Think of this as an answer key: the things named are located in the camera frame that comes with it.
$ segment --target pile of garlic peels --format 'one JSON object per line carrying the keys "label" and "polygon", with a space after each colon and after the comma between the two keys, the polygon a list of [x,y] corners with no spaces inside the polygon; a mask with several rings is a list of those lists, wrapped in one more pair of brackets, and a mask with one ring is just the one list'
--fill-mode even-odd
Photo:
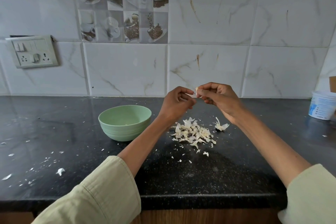
{"label": "pile of garlic peels", "polygon": [[[212,142],[213,144],[216,144],[216,141],[213,140],[213,135],[210,133],[210,131],[207,128],[201,127],[197,124],[197,121],[195,119],[192,119],[191,117],[188,120],[183,120],[184,125],[181,125],[176,122],[176,126],[173,126],[172,128],[175,128],[175,133],[172,134],[173,141],[187,141],[190,143],[191,146],[195,146],[197,148],[197,152],[199,153],[201,150],[198,148],[198,143],[208,143]],[[224,131],[229,125],[225,124],[224,126],[221,126],[216,123],[215,128],[217,128],[220,131]]]}

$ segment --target light green sleeve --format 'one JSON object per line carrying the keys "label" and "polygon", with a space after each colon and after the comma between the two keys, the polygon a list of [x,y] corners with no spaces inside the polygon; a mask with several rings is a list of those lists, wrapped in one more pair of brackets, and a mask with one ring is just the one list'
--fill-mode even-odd
{"label": "light green sleeve", "polygon": [[336,223],[336,178],[321,164],[292,180],[287,198],[287,208],[278,213],[283,224]]}
{"label": "light green sleeve", "polygon": [[109,156],[33,224],[128,224],[140,211],[140,195],[130,170],[121,158]]}

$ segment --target hand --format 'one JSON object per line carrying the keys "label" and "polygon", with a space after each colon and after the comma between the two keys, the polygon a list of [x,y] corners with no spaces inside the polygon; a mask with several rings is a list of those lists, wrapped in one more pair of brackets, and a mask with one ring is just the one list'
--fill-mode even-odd
{"label": "hand", "polygon": [[169,125],[180,119],[196,103],[196,99],[187,94],[193,95],[194,92],[180,86],[168,92],[163,100],[158,117],[163,117]]}
{"label": "hand", "polygon": [[231,86],[209,82],[199,86],[196,93],[196,97],[202,97],[205,103],[217,106],[232,124],[237,124],[237,116],[244,107]]}

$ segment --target plastic container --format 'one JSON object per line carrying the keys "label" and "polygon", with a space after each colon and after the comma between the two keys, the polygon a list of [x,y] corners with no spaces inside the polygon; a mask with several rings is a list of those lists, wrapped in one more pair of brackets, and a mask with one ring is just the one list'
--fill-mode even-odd
{"label": "plastic container", "polygon": [[131,141],[151,122],[152,112],[140,105],[122,105],[103,111],[99,123],[103,132],[116,141]]}
{"label": "plastic container", "polygon": [[309,116],[320,120],[330,120],[336,110],[336,93],[313,91]]}

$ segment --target white plastic tub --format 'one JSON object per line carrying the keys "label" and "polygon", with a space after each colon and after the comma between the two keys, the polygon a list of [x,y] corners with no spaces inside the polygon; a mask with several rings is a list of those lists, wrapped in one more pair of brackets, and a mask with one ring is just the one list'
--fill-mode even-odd
{"label": "white plastic tub", "polygon": [[309,116],[320,120],[330,120],[336,110],[336,93],[313,91]]}

